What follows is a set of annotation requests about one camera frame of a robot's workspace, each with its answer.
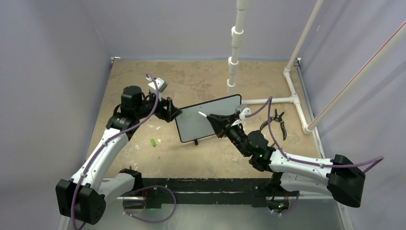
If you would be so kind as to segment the small black-framed whiteboard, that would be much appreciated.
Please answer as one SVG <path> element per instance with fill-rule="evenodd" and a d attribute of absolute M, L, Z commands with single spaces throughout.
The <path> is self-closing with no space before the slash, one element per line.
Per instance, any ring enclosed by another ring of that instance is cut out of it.
<path fill-rule="evenodd" d="M 182 113 L 175 118 L 180 142 L 196 141 L 215 134 L 207 118 L 200 113 L 231 115 L 241 102 L 241 95 L 234 94 L 181 108 Z"/>

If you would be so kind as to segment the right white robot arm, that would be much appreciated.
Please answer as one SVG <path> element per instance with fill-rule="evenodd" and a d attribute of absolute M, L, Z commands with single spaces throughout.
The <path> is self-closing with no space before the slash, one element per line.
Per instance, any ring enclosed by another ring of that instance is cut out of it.
<path fill-rule="evenodd" d="M 349 207 L 360 207 L 366 176 L 347 157 L 337 154 L 333 159 L 316 159 L 288 154 L 269 146 L 259 130 L 246 134 L 237 114 L 209 114 L 205 118 L 216 136 L 228 138 L 249 158 L 253 168 L 272 174 L 264 187 L 272 195 L 306 191 L 331 196 Z"/>

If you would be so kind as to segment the green marker cap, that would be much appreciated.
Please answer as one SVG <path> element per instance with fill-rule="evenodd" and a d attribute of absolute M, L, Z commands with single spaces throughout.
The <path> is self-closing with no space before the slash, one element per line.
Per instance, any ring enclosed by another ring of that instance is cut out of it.
<path fill-rule="evenodd" d="M 156 146 L 156 142 L 155 142 L 155 140 L 154 140 L 153 138 L 150 139 L 150 142 L 151 142 L 151 144 L 152 144 L 153 147 Z"/>

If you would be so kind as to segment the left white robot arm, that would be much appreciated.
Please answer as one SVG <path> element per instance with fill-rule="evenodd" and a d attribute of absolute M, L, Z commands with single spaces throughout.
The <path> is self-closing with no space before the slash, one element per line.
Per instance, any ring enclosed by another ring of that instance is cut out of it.
<path fill-rule="evenodd" d="M 122 169 L 111 180 L 104 176 L 121 149 L 131 140 L 140 125 L 155 115 L 166 122 L 181 115 L 171 98 L 162 98 L 153 89 L 145 95 L 138 86 L 124 88 L 121 103 L 113 111 L 97 147 L 70 179 L 61 179 L 56 185 L 59 212 L 73 222 L 94 225 L 99 222 L 106 207 L 119 196 L 147 195 L 142 174 L 133 169 Z"/>

